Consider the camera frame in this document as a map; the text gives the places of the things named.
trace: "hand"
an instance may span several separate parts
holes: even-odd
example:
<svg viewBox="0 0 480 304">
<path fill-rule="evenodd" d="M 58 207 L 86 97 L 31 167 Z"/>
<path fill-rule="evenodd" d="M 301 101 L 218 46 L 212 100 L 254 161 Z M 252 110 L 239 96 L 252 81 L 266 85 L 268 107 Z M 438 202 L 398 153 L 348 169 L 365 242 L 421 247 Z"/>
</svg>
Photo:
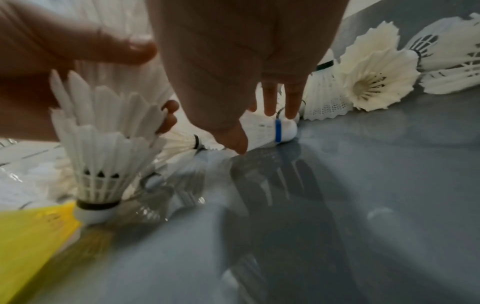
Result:
<svg viewBox="0 0 480 304">
<path fill-rule="evenodd" d="M 265 113 L 285 85 L 285 116 L 300 108 L 309 73 L 336 34 L 348 0 L 146 0 L 168 79 L 197 127 L 243 154 L 239 122 L 262 82 Z"/>
<path fill-rule="evenodd" d="M 0 136 L 57 140 L 49 108 L 58 107 L 50 91 L 52 69 L 66 75 L 75 60 L 138 65 L 157 54 L 145 37 L 123 37 L 98 25 L 76 22 L 39 6 L 0 0 Z M 159 132 L 176 122 L 169 111 Z"/>
</svg>

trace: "gray floor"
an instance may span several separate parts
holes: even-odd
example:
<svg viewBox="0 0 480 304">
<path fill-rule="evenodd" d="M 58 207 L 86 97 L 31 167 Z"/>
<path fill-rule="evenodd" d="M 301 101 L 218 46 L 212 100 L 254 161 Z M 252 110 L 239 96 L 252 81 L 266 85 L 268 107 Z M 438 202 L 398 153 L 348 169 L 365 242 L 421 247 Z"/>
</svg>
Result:
<svg viewBox="0 0 480 304">
<path fill-rule="evenodd" d="M 333 49 L 383 20 L 405 44 L 475 11 L 477 0 L 381 1 L 345 19 Z M 33 302 L 479 303 L 479 94 L 417 88 L 387 111 L 301 122 L 275 149 L 203 152 L 175 191 L 54 259 Z"/>
</svg>

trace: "fingernail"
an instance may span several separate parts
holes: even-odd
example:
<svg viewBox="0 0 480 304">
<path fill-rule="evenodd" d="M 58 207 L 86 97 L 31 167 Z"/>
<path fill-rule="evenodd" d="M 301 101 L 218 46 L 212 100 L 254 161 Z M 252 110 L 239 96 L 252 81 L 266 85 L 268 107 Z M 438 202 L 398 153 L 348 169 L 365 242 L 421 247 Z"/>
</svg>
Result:
<svg viewBox="0 0 480 304">
<path fill-rule="evenodd" d="M 149 46 L 153 42 L 153 39 L 151 35 L 133 35 L 129 41 L 132 46 L 143 48 Z"/>
</svg>

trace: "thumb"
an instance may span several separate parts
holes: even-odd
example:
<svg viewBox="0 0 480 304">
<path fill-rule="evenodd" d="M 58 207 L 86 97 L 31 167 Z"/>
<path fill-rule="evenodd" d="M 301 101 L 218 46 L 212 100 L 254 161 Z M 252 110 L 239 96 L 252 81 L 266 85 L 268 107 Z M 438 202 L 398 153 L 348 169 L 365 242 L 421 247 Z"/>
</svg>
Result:
<svg viewBox="0 0 480 304">
<path fill-rule="evenodd" d="M 95 23 L 57 15 L 35 4 L 12 3 L 22 21 L 62 58 L 135 65 L 157 54 L 150 36 L 121 35 Z"/>
<path fill-rule="evenodd" d="M 238 121 L 231 129 L 212 131 L 210 133 L 215 137 L 215 140 L 219 144 L 224 145 L 227 149 L 234 150 L 240 155 L 247 152 L 249 140 L 240 121 Z"/>
</svg>

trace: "blue band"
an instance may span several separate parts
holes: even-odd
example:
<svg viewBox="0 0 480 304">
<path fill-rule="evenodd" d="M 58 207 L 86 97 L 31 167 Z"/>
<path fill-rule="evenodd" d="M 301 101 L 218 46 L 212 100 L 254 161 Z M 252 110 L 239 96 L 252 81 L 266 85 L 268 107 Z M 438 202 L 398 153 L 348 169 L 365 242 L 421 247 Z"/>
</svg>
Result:
<svg viewBox="0 0 480 304">
<path fill-rule="evenodd" d="M 282 122 L 280 119 L 275 120 L 275 142 L 282 142 Z"/>
</svg>

